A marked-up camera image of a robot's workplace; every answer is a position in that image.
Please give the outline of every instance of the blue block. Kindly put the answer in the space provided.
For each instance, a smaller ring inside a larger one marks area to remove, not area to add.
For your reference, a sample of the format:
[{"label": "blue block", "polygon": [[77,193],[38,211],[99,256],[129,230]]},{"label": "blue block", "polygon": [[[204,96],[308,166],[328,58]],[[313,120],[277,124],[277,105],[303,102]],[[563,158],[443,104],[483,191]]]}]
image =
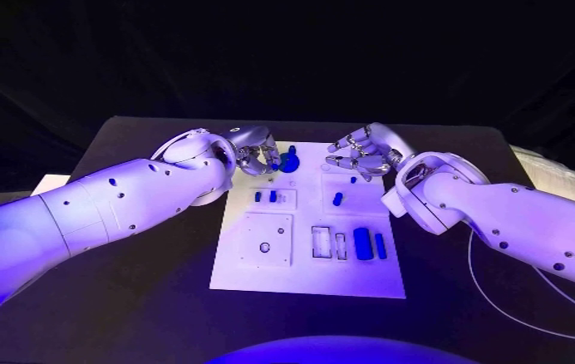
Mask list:
[{"label": "blue block", "polygon": [[341,192],[338,192],[336,193],[336,198],[334,198],[334,204],[335,204],[335,206],[339,206],[341,204],[342,204],[342,199],[345,198],[345,195],[341,193]]},{"label": "blue block", "polygon": [[375,246],[378,247],[378,256],[387,258],[387,245],[384,244],[383,234],[375,234]]},{"label": "blue block", "polygon": [[354,230],[354,242],[357,244],[357,255],[359,260],[374,259],[372,240],[370,239],[370,229]]}]

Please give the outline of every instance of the small blue piece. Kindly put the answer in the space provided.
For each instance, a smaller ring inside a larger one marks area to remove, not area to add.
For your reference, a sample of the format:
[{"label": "small blue piece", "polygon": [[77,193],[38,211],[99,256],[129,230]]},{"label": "small blue piece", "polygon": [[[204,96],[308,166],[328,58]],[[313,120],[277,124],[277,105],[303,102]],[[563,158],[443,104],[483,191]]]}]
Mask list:
[{"label": "small blue piece", "polygon": [[285,154],[280,155],[280,171],[285,173],[295,173],[300,167],[300,158],[296,154],[296,147],[292,145]]},{"label": "small blue piece", "polygon": [[345,195],[341,192],[338,192],[336,193],[336,198],[334,199],[334,205],[335,206],[339,206],[342,204],[342,199],[344,198],[345,198]]},{"label": "small blue piece", "polygon": [[378,246],[378,256],[387,258],[387,245],[384,244],[383,234],[375,234],[375,245]]},{"label": "small blue piece", "polygon": [[359,260],[374,259],[372,240],[370,239],[370,229],[354,230],[354,242],[357,244],[357,255]]}]

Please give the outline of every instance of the black table surface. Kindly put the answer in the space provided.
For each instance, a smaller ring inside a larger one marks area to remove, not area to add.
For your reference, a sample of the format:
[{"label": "black table surface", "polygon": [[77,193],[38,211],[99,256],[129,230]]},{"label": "black table surface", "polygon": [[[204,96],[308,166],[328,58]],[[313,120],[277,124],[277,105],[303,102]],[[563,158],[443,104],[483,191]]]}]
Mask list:
[{"label": "black table surface", "polygon": [[[362,125],[115,117],[103,126],[73,180],[151,157],[184,131],[218,133],[269,125],[276,140],[334,142]],[[453,152],[494,183],[531,185],[496,129],[396,125],[420,151]],[[210,290],[227,195],[166,223],[63,263],[0,307],[0,362],[205,362],[287,337],[358,335],[440,348],[483,363],[575,362],[575,341],[508,319],[489,305],[468,267],[470,229],[442,236],[393,218],[408,299]],[[524,321],[575,335],[575,305],[534,268],[473,244],[488,296]],[[554,277],[575,296],[570,282]]]}]

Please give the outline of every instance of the black background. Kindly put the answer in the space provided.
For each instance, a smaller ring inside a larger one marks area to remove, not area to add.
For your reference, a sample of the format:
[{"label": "black background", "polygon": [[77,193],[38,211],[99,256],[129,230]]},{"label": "black background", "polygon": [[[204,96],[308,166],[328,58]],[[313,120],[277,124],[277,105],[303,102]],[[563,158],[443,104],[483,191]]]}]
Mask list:
[{"label": "black background", "polygon": [[[201,125],[223,131],[251,123],[117,117],[106,123],[73,178],[149,157],[172,135]],[[362,126],[260,124],[270,125],[279,140],[323,142]],[[498,130],[413,125],[394,129],[417,150],[463,155],[495,183],[530,185]],[[406,300],[221,291],[210,290],[210,277],[224,207],[225,196],[51,270],[2,307],[0,358],[45,363],[205,362],[286,337],[361,335],[440,348],[485,364],[573,363],[574,340],[505,318],[482,297],[468,268],[465,224],[436,236],[408,216],[393,219]],[[476,239],[473,266],[486,294],[506,312],[575,335],[573,304],[528,264]],[[574,296],[575,284],[553,280]]]},{"label": "black background", "polygon": [[491,125],[574,165],[574,0],[0,0],[5,189],[116,115]]}]

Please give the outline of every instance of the robotic hand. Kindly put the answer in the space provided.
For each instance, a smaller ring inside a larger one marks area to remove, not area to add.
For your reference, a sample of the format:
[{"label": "robotic hand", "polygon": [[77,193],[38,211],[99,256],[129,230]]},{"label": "robotic hand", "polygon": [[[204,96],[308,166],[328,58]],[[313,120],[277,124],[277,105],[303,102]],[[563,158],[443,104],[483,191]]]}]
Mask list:
[{"label": "robotic hand", "polygon": [[0,304],[64,260],[214,202],[233,187],[237,165],[263,175],[280,162],[267,127],[223,135],[198,129],[178,135],[151,160],[116,165],[0,206]]},{"label": "robotic hand", "polygon": [[440,235],[465,221],[491,248],[575,281],[575,202],[518,184],[491,184],[481,169],[452,153],[416,155],[381,123],[354,131],[329,147],[352,146],[352,157],[328,156],[370,181],[398,171],[383,203],[396,217],[411,215]]}]

